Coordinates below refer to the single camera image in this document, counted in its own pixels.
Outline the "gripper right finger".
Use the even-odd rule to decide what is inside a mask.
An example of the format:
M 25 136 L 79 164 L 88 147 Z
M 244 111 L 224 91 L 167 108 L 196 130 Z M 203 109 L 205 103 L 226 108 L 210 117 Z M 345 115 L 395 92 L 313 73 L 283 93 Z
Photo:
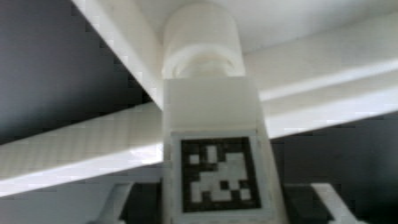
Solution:
M 287 184 L 290 224 L 363 224 L 329 183 Z

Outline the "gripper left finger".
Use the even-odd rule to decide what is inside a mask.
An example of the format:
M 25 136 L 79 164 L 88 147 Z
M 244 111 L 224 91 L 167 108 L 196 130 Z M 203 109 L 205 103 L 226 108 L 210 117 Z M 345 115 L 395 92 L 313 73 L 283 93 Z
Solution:
M 162 224 L 159 183 L 114 185 L 98 218 L 88 224 Z

